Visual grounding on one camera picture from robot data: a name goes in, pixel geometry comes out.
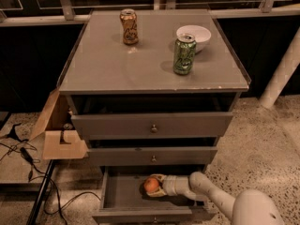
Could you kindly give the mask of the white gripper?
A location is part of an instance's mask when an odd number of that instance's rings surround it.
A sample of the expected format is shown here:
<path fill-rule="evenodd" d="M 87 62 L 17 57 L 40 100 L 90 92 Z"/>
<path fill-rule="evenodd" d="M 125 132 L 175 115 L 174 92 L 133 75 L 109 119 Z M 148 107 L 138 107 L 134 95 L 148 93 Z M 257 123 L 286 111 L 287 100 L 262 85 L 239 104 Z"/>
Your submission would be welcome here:
<path fill-rule="evenodd" d="M 152 198 L 168 196 L 178 196 L 180 189 L 178 186 L 179 178 L 175 175 L 165 175 L 160 173 L 151 174 L 151 177 L 156 178 L 159 183 L 162 183 L 162 188 L 159 187 L 156 191 L 147 192 L 147 195 Z"/>

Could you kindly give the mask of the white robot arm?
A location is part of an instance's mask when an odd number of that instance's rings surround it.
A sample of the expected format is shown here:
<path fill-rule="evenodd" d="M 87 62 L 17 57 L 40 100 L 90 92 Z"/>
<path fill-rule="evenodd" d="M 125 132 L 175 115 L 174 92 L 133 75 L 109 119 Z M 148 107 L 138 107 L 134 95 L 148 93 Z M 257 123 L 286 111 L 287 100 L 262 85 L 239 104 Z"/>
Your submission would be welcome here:
<path fill-rule="evenodd" d="M 297 30 L 270 82 L 260 97 L 264 108 L 271 108 L 300 64 L 300 29 Z M 183 195 L 197 201 L 206 196 L 232 225 L 285 225 L 273 200 L 257 189 L 247 189 L 234 198 L 215 186 L 206 175 L 190 176 L 152 174 L 143 188 L 149 197 Z"/>

